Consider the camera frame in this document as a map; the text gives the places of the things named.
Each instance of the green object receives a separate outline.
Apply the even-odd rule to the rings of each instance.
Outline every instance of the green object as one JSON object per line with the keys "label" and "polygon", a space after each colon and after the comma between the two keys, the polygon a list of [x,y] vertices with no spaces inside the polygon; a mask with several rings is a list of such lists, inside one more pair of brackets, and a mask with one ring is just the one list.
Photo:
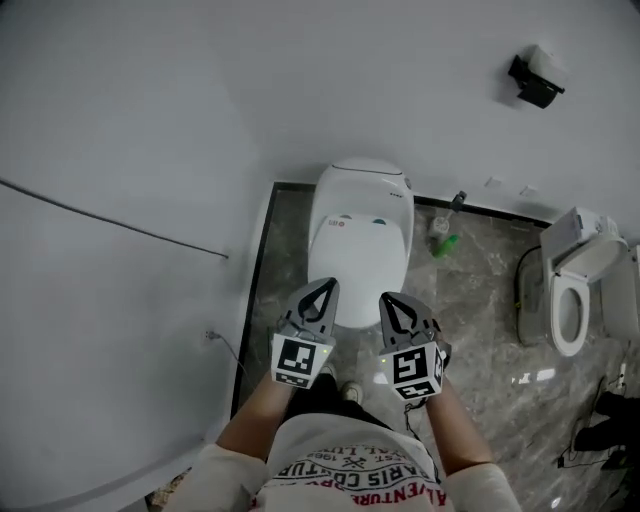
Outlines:
{"label": "green object", "polygon": [[433,257],[434,258],[442,258],[442,257],[446,256],[447,254],[449,254],[453,250],[453,247],[456,245],[456,242],[458,241],[459,238],[460,237],[458,235],[451,235],[444,242],[442,242],[436,248],[435,251],[433,251]]}

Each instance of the black floor trim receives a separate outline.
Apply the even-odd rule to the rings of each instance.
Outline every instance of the black floor trim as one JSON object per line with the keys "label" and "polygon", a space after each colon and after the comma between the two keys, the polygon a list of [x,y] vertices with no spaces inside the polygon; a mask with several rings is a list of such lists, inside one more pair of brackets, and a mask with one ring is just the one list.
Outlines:
{"label": "black floor trim", "polygon": [[[433,206],[435,208],[449,208],[449,201],[444,199],[432,199],[430,197],[414,196],[413,202],[420,206]],[[543,220],[531,219],[524,217],[523,215],[516,215],[515,213],[501,212],[500,210],[492,210],[491,208],[482,208],[480,206],[473,206],[465,204],[462,206],[462,211],[467,213],[475,213],[476,215],[484,215],[486,217],[494,217],[496,219],[504,220],[517,220],[521,222],[529,222],[539,228],[546,229],[551,224]]]}
{"label": "black floor trim", "polygon": [[[242,329],[242,340],[240,341],[240,350],[238,352],[238,361],[244,364],[244,357],[249,346],[249,337],[251,336],[251,318],[253,316],[253,305],[256,302],[256,291],[258,289],[258,279],[260,278],[260,269],[262,268],[262,258],[264,256],[264,247],[267,243],[269,235],[269,226],[273,217],[273,207],[276,203],[278,195],[278,183],[274,183],[269,197],[269,206],[265,215],[264,226],[262,227],[262,235],[260,235],[260,244],[258,245],[258,254],[256,255],[256,266],[253,269],[253,277],[251,278],[251,287],[249,288],[249,301],[247,302],[247,315],[244,318],[244,328]],[[236,381],[233,386],[233,400],[231,401],[231,417],[233,418],[238,412],[238,401],[240,400],[240,383],[242,382],[243,371],[240,365],[236,367]]]}
{"label": "black floor trim", "polygon": [[[290,192],[313,192],[315,185],[309,183],[290,183],[279,181],[273,184],[271,190],[271,197],[269,198],[269,206],[267,208],[267,215],[265,216],[264,226],[262,228],[262,236],[260,237],[260,245],[258,246],[258,254],[256,257],[256,266],[253,271],[253,278],[251,279],[251,288],[249,291],[249,302],[247,303],[247,315],[244,320],[244,329],[242,331],[242,341],[240,342],[240,352],[238,354],[239,361],[244,364],[244,356],[247,352],[249,344],[249,337],[251,335],[251,318],[253,316],[253,305],[256,301],[256,291],[258,289],[258,279],[260,277],[260,269],[262,267],[262,258],[264,256],[264,248],[267,243],[267,236],[269,234],[269,226],[271,225],[271,219],[273,217],[273,207],[276,202],[276,196],[279,191]],[[442,199],[432,199],[429,197],[414,196],[414,202],[420,206],[433,206],[436,208],[448,208],[449,201]],[[479,206],[472,206],[465,204],[462,207],[463,212],[475,213],[477,215],[485,215],[487,217],[495,217],[504,220],[517,220],[522,222],[529,222],[540,228],[547,228],[551,224],[537,219],[530,219],[522,215],[515,215],[513,213],[501,212],[498,210],[491,210],[490,208],[481,208]],[[231,416],[233,417],[238,411],[238,401],[240,399],[240,382],[242,381],[242,368],[240,366],[236,369],[236,381],[233,389],[233,401],[231,402]]]}

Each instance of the toilet lid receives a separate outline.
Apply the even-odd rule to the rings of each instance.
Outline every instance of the toilet lid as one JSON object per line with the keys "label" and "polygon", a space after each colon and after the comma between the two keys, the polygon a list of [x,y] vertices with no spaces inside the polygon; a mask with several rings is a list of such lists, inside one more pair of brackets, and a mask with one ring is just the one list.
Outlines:
{"label": "toilet lid", "polygon": [[335,323],[364,328],[380,321],[378,301],[399,292],[407,271],[400,227],[368,215],[329,215],[309,254],[309,281],[335,277],[340,297]]}
{"label": "toilet lid", "polygon": [[558,273],[570,273],[592,283],[622,261],[627,254],[627,242],[622,238],[598,235],[582,247],[573,251],[556,266]]}

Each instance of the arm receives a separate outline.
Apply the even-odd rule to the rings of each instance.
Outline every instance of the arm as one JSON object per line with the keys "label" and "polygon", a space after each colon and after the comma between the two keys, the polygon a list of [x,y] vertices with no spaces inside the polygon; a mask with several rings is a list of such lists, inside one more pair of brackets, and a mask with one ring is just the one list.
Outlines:
{"label": "arm", "polygon": [[489,444],[446,377],[442,381],[442,393],[427,400],[427,414],[447,475],[493,462]]}
{"label": "arm", "polygon": [[293,389],[273,382],[267,372],[249,400],[224,428],[216,444],[232,452],[266,460]]}

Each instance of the cable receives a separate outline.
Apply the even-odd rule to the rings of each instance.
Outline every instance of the cable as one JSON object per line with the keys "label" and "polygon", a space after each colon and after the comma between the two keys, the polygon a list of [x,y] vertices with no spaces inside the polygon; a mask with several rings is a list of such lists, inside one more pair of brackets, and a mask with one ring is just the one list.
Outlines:
{"label": "cable", "polygon": [[207,332],[206,336],[210,339],[210,340],[217,340],[217,339],[221,339],[222,341],[224,341],[224,344],[227,346],[227,348],[229,349],[229,352],[231,352],[231,355],[233,356],[233,358],[236,360],[236,363],[238,363],[238,366],[240,366],[240,368],[242,368],[242,371],[244,372],[244,376],[247,378],[247,383],[249,384],[249,386],[251,386],[251,389],[253,391],[256,390],[256,386],[253,383],[253,380],[251,379],[251,377],[249,377],[249,373],[247,372],[247,369],[244,367],[244,365],[240,362],[240,359],[238,359],[238,356],[236,356],[235,352],[233,351],[233,349],[231,348],[231,345],[229,344],[229,342],[227,341],[227,338],[225,338],[222,334],[218,334],[215,331],[209,331]]}
{"label": "cable", "polygon": [[37,192],[33,192],[29,189],[21,187],[20,185],[16,185],[15,183],[11,183],[10,181],[5,180],[4,178],[0,178],[0,185],[9,188],[11,190],[15,190],[25,196],[31,197],[33,199],[38,199],[45,203],[48,203],[53,206],[57,206],[58,208],[62,208],[63,210],[67,210],[69,212],[77,213],[79,215],[84,215],[85,217],[89,217],[90,219],[101,220],[102,222],[106,222],[107,224],[113,224],[114,226],[119,226],[121,228],[128,229],[129,231],[135,231],[136,233],[140,233],[142,235],[150,236],[151,238],[157,238],[158,240],[163,240],[165,242],[171,242],[172,244],[181,245],[182,247],[188,247],[189,249],[195,249],[196,251],[206,252],[208,254],[213,254],[214,256],[220,256],[225,260],[229,259],[228,254],[223,254],[217,251],[211,251],[209,249],[204,249],[203,247],[198,247],[197,245],[191,245],[184,242],[179,242],[178,240],[173,240],[172,238],[167,238],[165,236],[156,235],[155,233],[151,233],[149,231],[145,231],[144,229],[136,228],[134,226],[130,226],[129,224],[125,224],[124,222],[119,222],[117,220],[108,219],[106,217],[102,217],[100,215],[96,215],[95,213],[90,213],[85,210],[80,210],[79,208],[75,208],[73,206],[69,206],[67,204],[61,203],[60,201],[56,201],[55,199],[51,199],[49,197],[43,196],[42,194],[38,194]]}
{"label": "cable", "polygon": [[417,404],[405,404],[405,406],[404,406],[404,425],[405,425],[406,429],[409,432],[411,432],[411,434],[413,434],[413,437],[415,438],[415,440],[418,441],[419,443],[421,443],[422,446],[424,446],[424,449],[427,451],[427,454],[429,455],[429,457],[431,458],[431,461],[433,462],[433,471],[434,471],[434,476],[436,478],[436,482],[440,483],[440,474],[438,472],[438,467],[436,466],[436,462],[435,462],[434,458],[432,457],[431,453],[429,452],[429,448],[427,448],[427,446],[422,442],[422,440],[418,437],[418,434],[416,434],[415,431],[413,430],[413,428],[411,428],[411,423],[409,423],[409,411],[413,411],[414,409],[420,409],[420,408],[424,407],[426,403],[427,403],[427,399],[423,398]]}
{"label": "cable", "polygon": [[594,464],[600,464],[602,462],[607,462],[609,459],[596,460],[594,462],[586,462],[584,464],[572,464],[571,466],[558,466],[558,469],[571,469],[577,468],[579,466],[593,466]]}
{"label": "cable", "polygon": [[522,262],[529,254],[531,254],[533,251],[540,248],[541,248],[540,245],[536,245],[535,247],[531,247],[530,249],[527,249],[525,253],[522,256],[520,256],[520,259],[518,260],[518,264],[516,265],[516,273],[513,276],[513,302],[516,307],[516,337],[518,338],[518,341],[520,342],[521,345],[522,345],[522,340],[520,339],[520,327],[519,327],[520,315],[518,314],[518,311],[517,311],[522,307],[522,303],[520,302],[520,282],[519,282],[520,266],[522,265]]}

